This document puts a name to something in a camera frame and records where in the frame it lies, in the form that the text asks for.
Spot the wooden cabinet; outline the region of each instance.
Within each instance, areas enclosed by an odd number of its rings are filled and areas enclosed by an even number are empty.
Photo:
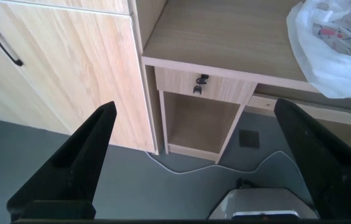
[[[14,65],[0,52],[0,76],[14,82],[0,90],[8,109],[17,110],[11,100],[50,109],[35,106],[34,114],[15,111],[5,120],[30,125],[16,117],[31,116],[39,128],[57,120],[60,127],[49,130],[70,134],[97,107],[114,101],[118,116],[110,143],[154,152],[132,24],[130,16],[0,2],[3,41],[24,62]],[[23,81],[11,80],[11,73]]]
[[[217,164],[257,83],[209,76],[194,93],[199,73],[155,67],[155,74],[166,152]]]
[[[68,129],[1,49],[0,120],[68,133]]]

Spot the plastic bag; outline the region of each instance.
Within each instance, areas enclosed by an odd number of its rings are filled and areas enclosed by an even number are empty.
[[[293,54],[328,98],[351,97],[351,0],[307,0],[287,18]]]

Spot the gray floor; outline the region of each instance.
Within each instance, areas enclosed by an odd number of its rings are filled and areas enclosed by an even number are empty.
[[[286,187],[307,204],[312,200],[275,118],[242,114],[236,130],[260,132],[260,149],[240,147],[232,136],[220,164],[191,174],[168,172],[144,152],[109,146],[93,205],[96,218],[206,218],[219,198],[242,177],[263,187]],[[8,223],[6,201],[68,138],[63,134],[0,121],[0,223]],[[212,161],[178,154],[156,156],[168,168],[186,171]]]

